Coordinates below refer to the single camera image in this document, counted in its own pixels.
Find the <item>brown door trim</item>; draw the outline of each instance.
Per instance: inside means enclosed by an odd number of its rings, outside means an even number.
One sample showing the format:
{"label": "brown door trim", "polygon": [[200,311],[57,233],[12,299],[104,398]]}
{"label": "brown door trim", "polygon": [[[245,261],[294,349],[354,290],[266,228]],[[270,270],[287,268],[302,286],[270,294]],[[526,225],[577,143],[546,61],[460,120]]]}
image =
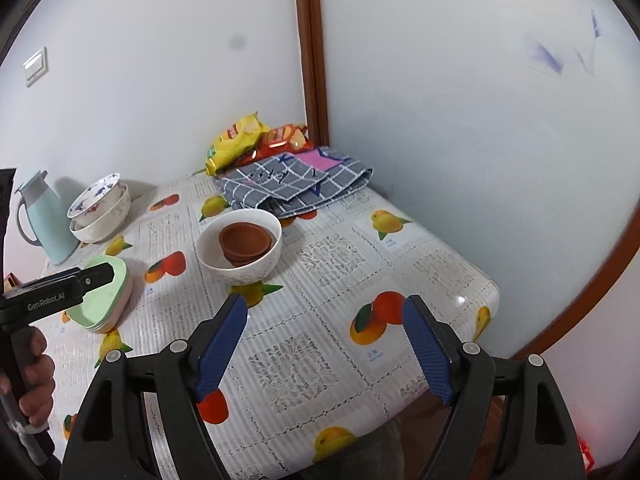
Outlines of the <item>brown door trim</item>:
{"label": "brown door trim", "polygon": [[305,89],[306,124],[309,138],[316,146],[329,144],[329,120],[324,78],[322,15],[320,0],[296,0],[298,34]]}
{"label": "brown door trim", "polygon": [[523,359],[527,354],[542,354],[577,325],[616,283],[638,249],[640,249],[640,202],[609,257],[587,286],[572,304],[544,332],[521,349],[515,358]]}

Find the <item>orange fruit print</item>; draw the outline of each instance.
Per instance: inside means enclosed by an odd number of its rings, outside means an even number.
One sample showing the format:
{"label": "orange fruit print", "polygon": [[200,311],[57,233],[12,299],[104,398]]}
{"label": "orange fruit print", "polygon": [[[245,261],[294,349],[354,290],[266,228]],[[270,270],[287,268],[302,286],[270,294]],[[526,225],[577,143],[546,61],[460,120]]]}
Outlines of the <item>orange fruit print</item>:
{"label": "orange fruit print", "polygon": [[155,283],[157,280],[164,276],[166,271],[162,267],[162,262],[164,262],[164,260],[160,260],[159,262],[154,263],[146,270],[144,276],[144,280],[146,283]]}
{"label": "orange fruit print", "polygon": [[162,261],[162,266],[170,275],[180,276],[187,269],[187,260],[182,251],[176,251]]}
{"label": "orange fruit print", "polygon": [[308,213],[302,213],[302,215],[298,215],[298,218],[302,218],[303,220],[312,220],[318,216],[318,211],[315,209],[313,211],[309,211]]}
{"label": "orange fruit print", "polygon": [[76,418],[78,418],[78,414],[74,414],[74,415],[67,415],[65,417],[65,420],[62,423],[62,433],[65,437],[65,440],[69,440],[69,437],[71,436],[71,430],[74,427],[74,424],[76,423]]}
{"label": "orange fruit print", "polygon": [[174,194],[169,195],[168,197],[163,198],[162,200],[156,202],[155,204],[153,204],[149,208],[149,211],[157,211],[158,209],[162,209],[166,205],[173,205],[173,204],[177,203],[178,200],[180,200],[180,195],[174,193]]}
{"label": "orange fruit print", "polygon": [[198,411],[202,420],[209,424],[221,424],[227,420],[229,418],[229,408],[226,405],[222,390],[218,388],[206,396],[202,402],[199,402]]}
{"label": "orange fruit print", "polygon": [[293,221],[296,219],[295,216],[290,216],[288,218],[279,218],[278,221],[282,227],[287,227],[293,224]]}
{"label": "orange fruit print", "polygon": [[380,292],[373,300],[373,314],[380,320],[392,325],[402,325],[402,306],[404,296],[388,290]]}
{"label": "orange fruit print", "polygon": [[149,267],[145,272],[144,280],[146,283],[155,283],[165,273],[169,273],[172,276],[180,276],[186,269],[187,260],[184,257],[184,253],[175,251],[175,253],[169,254],[166,258]]}
{"label": "orange fruit print", "polygon": [[386,322],[378,319],[373,313],[371,304],[363,306],[351,321],[349,336],[357,345],[370,345],[385,333]]}

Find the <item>checkered dish towel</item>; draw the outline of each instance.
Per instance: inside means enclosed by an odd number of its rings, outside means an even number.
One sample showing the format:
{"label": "checkered dish towel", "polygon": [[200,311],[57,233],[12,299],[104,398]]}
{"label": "checkered dish towel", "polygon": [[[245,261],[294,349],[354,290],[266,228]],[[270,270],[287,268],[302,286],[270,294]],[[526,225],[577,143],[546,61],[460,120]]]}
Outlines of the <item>checkered dish towel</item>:
{"label": "checkered dish towel", "polygon": [[313,211],[366,186],[373,169],[328,146],[316,148],[325,170],[282,153],[236,168],[220,178],[233,209],[260,208],[287,218]]}

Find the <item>bowl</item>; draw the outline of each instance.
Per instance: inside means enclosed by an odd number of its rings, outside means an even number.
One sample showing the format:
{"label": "bowl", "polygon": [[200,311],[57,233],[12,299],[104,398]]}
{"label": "bowl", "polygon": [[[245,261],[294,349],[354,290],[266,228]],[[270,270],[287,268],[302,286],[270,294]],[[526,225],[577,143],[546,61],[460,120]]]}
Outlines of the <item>bowl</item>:
{"label": "bowl", "polygon": [[133,291],[133,279],[120,258],[101,254],[89,261],[85,269],[103,263],[113,267],[111,283],[89,291],[82,298],[82,303],[66,310],[72,321],[89,332],[100,334],[116,326]]}
{"label": "bowl", "polygon": [[100,216],[100,218],[86,227],[78,225],[78,222],[73,219],[71,220],[69,230],[78,240],[85,244],[95,244],[108,238],[124,222],[131,207],[129,187],[122,182],[117,184],[116,187],[122,193],[121,197],[111,209]]}
{"label": "bowl", "polygon": [[235,267],[242,267],[263,257],[271,249],[267,229],[248,222],[235,222],[220,231],[218,237],[225,258]]}
{"label": "bowl", "polygon": [[119,173],[111,173],[85,189],[74,200],[66,215],[80,227],[87,227],[111,209],[122,195]]}
{"label": "bowl", "polygon": [[[220,233],[237,222],[263,227],[271,237],[271,249],[254,262],[235,267],[220,246]],[[238,209],[215,217],[196,242],[196,256],[211,274],[231,285],[249,285],[265,278],[276,266],[282,252],[282,226],[271,213],[262,209]]]}

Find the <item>tablecloth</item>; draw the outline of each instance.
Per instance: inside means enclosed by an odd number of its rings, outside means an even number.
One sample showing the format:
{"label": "tablecloth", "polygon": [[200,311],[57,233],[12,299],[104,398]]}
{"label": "tablecloth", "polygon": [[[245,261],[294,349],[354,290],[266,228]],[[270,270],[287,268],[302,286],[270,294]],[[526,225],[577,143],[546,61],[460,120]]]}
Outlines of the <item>tablecloth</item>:
{"label": "tablecloth", "polygon": [[[226,206],[215,179],[177,180],[135,200],[112,239],[80,247],[45,273],[83,266],[107,249],[117,253],[134,291],[109,344],[130,348],[128,356],[157,352],[187,338],[230,292],[199,264],[194,248],[210,219],[231,210]],[[404,329],[394,324],[400,294],[420,294],[463,341],[498,309],[492,280],[369,188],[282,222],[278,265],[243,291],[254,306],[220,384],[228,417],[207,424],[236,479],[276,479],[305,468],[326,454],[325,436],[367,434],[428,389]],[[172,272],[149,279],[161,259]],[[367,324],[372,311],[376,319]],[[64,314],[37,325],[56,362],[50,423],[62,456],[64,421],[68,427],[78,412],[106,336]],[[145,400],[162,476],[177,478],[156,398]]]}

